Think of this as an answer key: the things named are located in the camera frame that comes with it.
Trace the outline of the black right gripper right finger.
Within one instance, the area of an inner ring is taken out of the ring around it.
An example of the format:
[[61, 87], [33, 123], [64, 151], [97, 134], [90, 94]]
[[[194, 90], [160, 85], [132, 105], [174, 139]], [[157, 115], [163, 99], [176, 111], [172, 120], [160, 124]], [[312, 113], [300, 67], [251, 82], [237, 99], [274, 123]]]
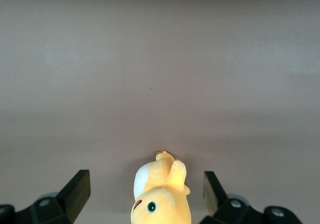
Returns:
[[282, 206], [267, 206], [263, 212], [255, 210], [239, 195], [227, 195], [216, 174], [205, 171], [203, 198], [208, 213], [202, 224], [300, 224], [300, 219]]

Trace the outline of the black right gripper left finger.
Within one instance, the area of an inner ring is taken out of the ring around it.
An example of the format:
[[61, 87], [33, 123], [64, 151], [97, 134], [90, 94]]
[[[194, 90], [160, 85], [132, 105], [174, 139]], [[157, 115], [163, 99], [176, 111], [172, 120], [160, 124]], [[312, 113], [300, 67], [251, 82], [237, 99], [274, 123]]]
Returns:
[[79, 170], [56, 195], [44, 196], [16, 211], [11, 204], [0, 206], [2, 224], [73, 224], [91, 195], [90, 171]]

